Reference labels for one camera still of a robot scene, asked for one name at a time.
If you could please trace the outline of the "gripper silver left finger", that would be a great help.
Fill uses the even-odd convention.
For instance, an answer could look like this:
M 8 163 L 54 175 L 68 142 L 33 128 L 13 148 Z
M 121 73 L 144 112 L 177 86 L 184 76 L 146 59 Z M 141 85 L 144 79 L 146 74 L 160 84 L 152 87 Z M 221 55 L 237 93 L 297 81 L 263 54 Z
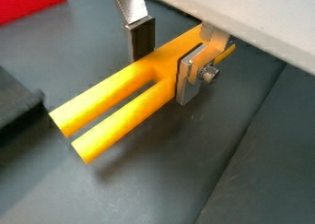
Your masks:
M 154 49 L 154 18 L 149 15 L 145 0 L 113 0 L 125 29 L 130 61 Z

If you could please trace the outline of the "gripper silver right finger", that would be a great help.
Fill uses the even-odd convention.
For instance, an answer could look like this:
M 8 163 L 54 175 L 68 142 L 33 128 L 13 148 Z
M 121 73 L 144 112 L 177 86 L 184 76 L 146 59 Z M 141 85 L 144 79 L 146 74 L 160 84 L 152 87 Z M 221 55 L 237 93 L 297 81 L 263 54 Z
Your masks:
M 176 102 L 184 105 L 199 93 L 200 83 L 212 84 L 219 77 L 216 65 L 231 54 L 229 34 L 201 22 L 200 42 L 179 59 Z

